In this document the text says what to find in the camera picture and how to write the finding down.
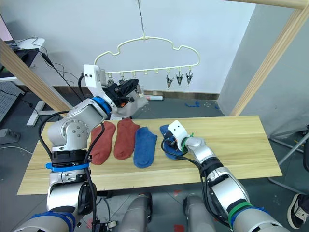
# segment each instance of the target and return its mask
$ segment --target gray floor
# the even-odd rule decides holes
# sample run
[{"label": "gray floor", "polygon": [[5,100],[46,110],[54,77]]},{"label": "gray floor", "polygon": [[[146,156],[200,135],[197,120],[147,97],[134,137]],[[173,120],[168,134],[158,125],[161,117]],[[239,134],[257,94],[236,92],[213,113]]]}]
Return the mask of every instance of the gray floor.
[{"label": "gray floor", "polygon": [[[72,104],[78,101],[72,95],[65,96]],[[23,97],[34,105],[39,100],[33,94],[26,94]],[[218,108],[216,101],[199,100],[200,107],[194,106],[196,100],[178,100],[164,99],[164,101],[150,101],[147,106],[140,110],[133,118],[171,118],[171,117],[203,117],[203,116],[223,116]],[[25,148],[33,152],[37,143],[37,126],[26,127],[26,122],[32,109],[24,102],[17,100],[8,116],[1,122],[0,128],[10,128],[21,133],[18,143],[10,144]],[[294,143],[298,139],[297,135],[289,139]],[[271,142],[271,146],[280,159],[287,153],[288,149]],[[27,220],[35,213],[46,210],[46,195],[17,196],[17,191],[22,180],[23,174],[27,168],[31,154],[15,148],[0,150],[0,231],[9,232],[18,225]],[[302,168],[302,155],[296,153],[282,166],[283,177],[277,177],[277,180],[309,192],[308,177],[309,174]],[[286,219],[286,210],[293,197],[293,193],[273,185],[266,178],[241,180],[247,189],[251,201],[256,206],[265,207],[274,218],[283,226],[293,231],[288,226]],[[183,216],[183,199],[189,193],[201,195],[200,184],[183,184],[159,186],[151,188],[137,188],[118,190],[113,192],[113,197],[108,199],[111,207],[112,220],[121,221],[124,212],[132,200],[141,192],[150,192],[153,195],[154,212],[153,220],[148,226],[150,232],[171,232],[175,231],[175,225],[183,225],[187,230],[186,221]],[[98,205],[98,218],[106,221],[108,214],[104,201]],[[87,223],[91,215],[85,216],[81,228],[77,232],[90,231],[87,229]],[[228,232],[229,229],[215,222],[218,232]],[[305,224],[299,232],[307,232],[309,223]]]}]

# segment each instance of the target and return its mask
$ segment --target red sock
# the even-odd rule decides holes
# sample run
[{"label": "red sock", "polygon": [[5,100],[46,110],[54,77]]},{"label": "red sock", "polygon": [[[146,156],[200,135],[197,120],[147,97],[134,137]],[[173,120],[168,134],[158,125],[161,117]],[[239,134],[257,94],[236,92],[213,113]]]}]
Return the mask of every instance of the red sock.
[{"label": "red sock", "polygon": [[117,137],[114,147],[116,159],[125,160],[129,158],[135,146],[135,133],[140,128],[128,117],[117,123]]},{"label": "red sock", "polygon": [[[110,156],[112,150],[112,136],[116,130],[116,126],[111,122],[105,121],[103,125],[105,131],[90,152],[92,156],[91,162],[95,165],[101,165],[107,160],[108,156]],[[101,133],[101,131],[101,127],[96,127],[91,131],[91,143]]]}]

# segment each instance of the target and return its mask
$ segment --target blue ring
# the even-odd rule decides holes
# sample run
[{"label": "blue ring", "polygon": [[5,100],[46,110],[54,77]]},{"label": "blue ring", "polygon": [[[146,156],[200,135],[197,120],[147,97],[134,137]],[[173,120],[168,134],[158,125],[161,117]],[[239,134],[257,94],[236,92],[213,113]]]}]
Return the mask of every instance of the blue ring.
[{"label": "blue ring", "polygon": [[68,228],[69,228],[69,232],[73,232],[74,228],[72,228],[72,223],[71,221],[66,218],[64,215],[62,214],[59,214],[59,213],[56,213],[56,212],[53,212],[53,211],[47,211],[45,213],[41,213],[41,214],[35,214],[31,217],[31,219],[33,218],[38,218],[38,217],[42,217],[42,216],[54,216],[54,217],[57,217],[57,218],[60,218],[62,220],[65,221],[65,223],[67,224]]},{"label": "blue ring", "polygon": [[106,101],[103,98],[96,96],[93,97],[92,99],[95,100],[96,103],[98,103],[100,106],[104,108],[106,114],[109,114],[111,112],[110,106],[106,103]]},{"label": "blue ring", "polygon": [[235,213],[235,214],[231,217],[231,226],[232,226],[231,229],[233,229],[234,222],[235,222],[235,219],[236,219],[236,217],[238,216],[238,214],[240,214],[241,212],[245,211],[246,209],[258,209],[258,210],[261,210],[261,211],[263,211],[263,212],[265,212],[265,213],[267,213],[267,214],[270,215],[270,213],[269,213],[267,210],[265,210],[264,208],[255,207],[255,206],[245,208],[245,209],[243,209],[243,210],[238,211],[237,213]]},{"label": "blue ring", "polygon": [[65,168],[56,168],[52,166],[52,163],[47,163],[45,165],[47,169],[51,169],[52,172],[67,172],[67,171],[74,171],[74,170],[81,170],[89,167],[89,163],[71,166],[71,167],[65,167]]},{"label": "blue ring", "polygon": [[72,219],[72,222],[73,222],[73,231],[74,231],[75,225],[76,225],[76,221],[75,221],[75,217],[73,216],[73,214],[68,213],[68,212],[57,212],[57,213],[62,214],[63,216],[69,217],[69,218]]}]

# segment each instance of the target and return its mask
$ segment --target wooden beam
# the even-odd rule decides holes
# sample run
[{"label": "wooden beam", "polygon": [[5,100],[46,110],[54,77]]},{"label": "wooden beam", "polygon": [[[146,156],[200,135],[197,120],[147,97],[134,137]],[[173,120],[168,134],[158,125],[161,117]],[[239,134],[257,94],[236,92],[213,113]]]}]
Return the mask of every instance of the wooden beam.
[{"label": "wooden beam", "polygon": [[0,39],[0,63],[33,93],[56,111],[70,110],[71,105],[52,90]]},{"label": "wooden beam", "polygon": [[308,16],[309,5],[307,5],[304,10],[295,10],[291,14],[290,19],[287,21],[275,44],[238,100],[230,116],[239,116],[241,114],[253,95],[278,63],[279,59],[300,31],[301,27],[305,24]]},{"label": "wooden beam", "polygon": [[272,6],[283,6],[295,9],[304,9],[309,3],[308,0],[225,0],[225,1],[239,1],[246,3],[256,3]]}]

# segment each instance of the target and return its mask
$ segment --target wooden table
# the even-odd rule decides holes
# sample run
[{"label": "wooden table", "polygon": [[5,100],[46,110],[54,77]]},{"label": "wooden table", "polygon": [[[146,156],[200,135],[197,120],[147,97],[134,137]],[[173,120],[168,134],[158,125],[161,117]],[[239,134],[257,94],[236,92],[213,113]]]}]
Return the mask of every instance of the wooden table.
[{"label": "wooden table", "polygon": [[[171,160],[161,150],[163,136],[159,127],[170,124],[175,119],[134,120],[141,127],[158,135],[153,164],[139,169],[133,164],[133,155],[126,160],[118,160],[111,151],[110,157],[102,165],[91,165],[92,181],[98,190],[130,189],[146,186],[160,186],[199,182],[198,169],[184,160]],[[228,167],[238,179],[258,178],[282,175],[274,153],[265,135],[258,116],[238,117],[200,117],[178,118],[189,134],[204,138],[224,166]],[[46,124],[42,137],[49,147]],[[20,185],[18,194],[46,194],[49,185],[50,170],[45,164],[50,159],[38,142],[28,168]]]}]

